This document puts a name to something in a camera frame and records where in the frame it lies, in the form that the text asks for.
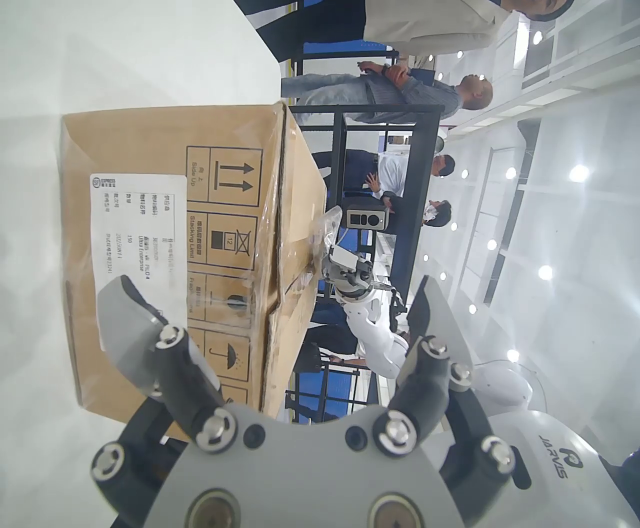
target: metal screw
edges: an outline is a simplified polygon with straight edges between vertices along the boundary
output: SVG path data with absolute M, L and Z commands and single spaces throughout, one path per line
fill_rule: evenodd
M 447 345 L 436 337 L 432 337 L 426 342 L 422 342 L 422 349 L 433 356 L 441 357 L 447 355 Z
M 222 451 L 236 437 L 236 429 L 234 416 L 226 409 L 218 407 L 196 435 L 196 444 L 201 450 L 209 453 Z
M 486 436 L 480 448 L 497 464 L 497 469 L 503 475 L 512 473 L 515 468 L 515 455 L 511 446 L 497 436 Z
M 184 336 L 184 329 L 174 326 L 172 324 L 166 324 L 160 331 L 156 348 L 167 349 L 180 342 Z
M 389 410 L 378 420 L 384 421 L 384 429 L 375 437 L 383 452 L 392 456 L 404 456 L 413 451 L 418 442 L 418 434 L 407 416 L 400 411 Z
M 402 420 L 397 418 L 387 422 L 385 432 L 396 445 L 404 445 L 409 440 L 409 428 Z
M 116 443 L 105 445 L 94 459 L 91 475 L 96 482 L 115 477 L 124 464 L 124 448 Z
M 463 363 L 451 365 L 451 377 L 449 388 L 456 392 L 464 392 L 471 388 L 471 370 Z
M 454 363 L 453 365 L 451 365 L 451 374 L 457 380 L 462 381 L 471 376 L 471 371 L 461 363 Z
M 154 381 L 154 389 L 151 391 L 151 394 L 149 396 L 151 396 L 152 398 L 162 397 L 162 391 L 160 390 L 160 383 L 158 383 L 157 381 Z

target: box flap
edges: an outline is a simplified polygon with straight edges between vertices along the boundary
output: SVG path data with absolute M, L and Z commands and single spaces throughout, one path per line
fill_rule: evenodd
M 316 304 L 318 275 L 310 238 L 324 214 L 326 188 L 300 128 L 287 110 L 279 201 L 278 305 L 269 317 L 269 347 L 262 411 L 276 416 Z

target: white shirt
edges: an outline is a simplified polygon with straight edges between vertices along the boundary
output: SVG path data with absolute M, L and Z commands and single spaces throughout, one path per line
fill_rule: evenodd
M 365 0 L 364 39 L 411 55 L 489 46 L 511 12 L 490 0 Z
M 396 196 L 404 193 L 404 181 L 406 180 L 406 167 L 409 163 L 408 156 L 396 156 L 394 154 L 378 155 L 378 178 L 380 190 L 373 195 L 380 199 L 382 193 L 391 191 Z

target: arrow symbol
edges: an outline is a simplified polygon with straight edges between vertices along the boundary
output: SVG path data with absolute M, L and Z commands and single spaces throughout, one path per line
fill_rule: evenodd
M 246 180 L 243 180 L 242 183 L 221 183 L 220 187 L 235 187 L 237 189 L 242 189 L 242 192 L 253 189 L 253 186 Z
M 227 170 L 241 170 L 244 174 L 253 170 L 253 167 L 248 163 L 245 163 L 244 165 L 220 165 L 220 168 Z

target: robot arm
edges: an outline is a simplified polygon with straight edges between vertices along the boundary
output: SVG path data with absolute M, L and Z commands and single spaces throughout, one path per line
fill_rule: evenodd
M 391 286 L 373 280 L 373 266 L 333 245 L 323 262 L 324 280 L 335 287 L 349 329 L 365 351 L 368 368 L 378 376 L 398 377 L 408 343 L 390 329 Z

